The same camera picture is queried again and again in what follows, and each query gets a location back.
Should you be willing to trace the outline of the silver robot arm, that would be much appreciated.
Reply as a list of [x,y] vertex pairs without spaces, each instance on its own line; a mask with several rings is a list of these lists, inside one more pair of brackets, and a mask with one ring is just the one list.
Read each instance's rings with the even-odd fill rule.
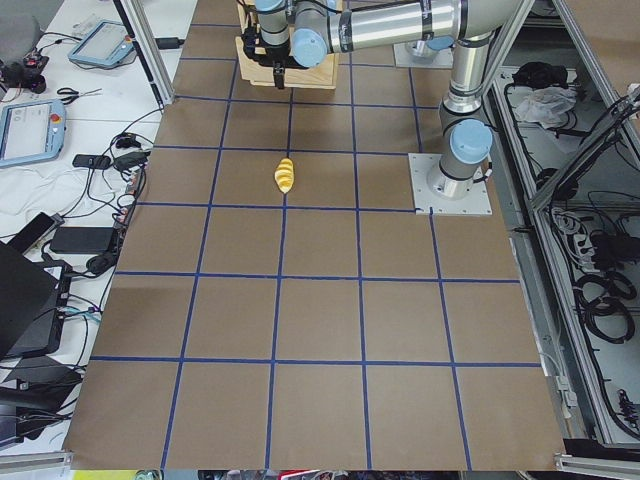
[[242,58],[272,72],[273,85],[306,78],[339,54],[391,46],[401,67],[450,67],[444,109],[476,113],[490,43],[511,3],[394,1],[340,10],[334,1],[242,1]]

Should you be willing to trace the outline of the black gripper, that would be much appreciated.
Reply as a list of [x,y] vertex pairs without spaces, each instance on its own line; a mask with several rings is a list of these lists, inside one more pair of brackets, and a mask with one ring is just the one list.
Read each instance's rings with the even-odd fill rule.
[[263,67],[273,67],[274,86],[278,90],[285,88],[286,66],[290,53],[290,41],[273,45],[267,43],[255,29],[241,34],[245,56]]

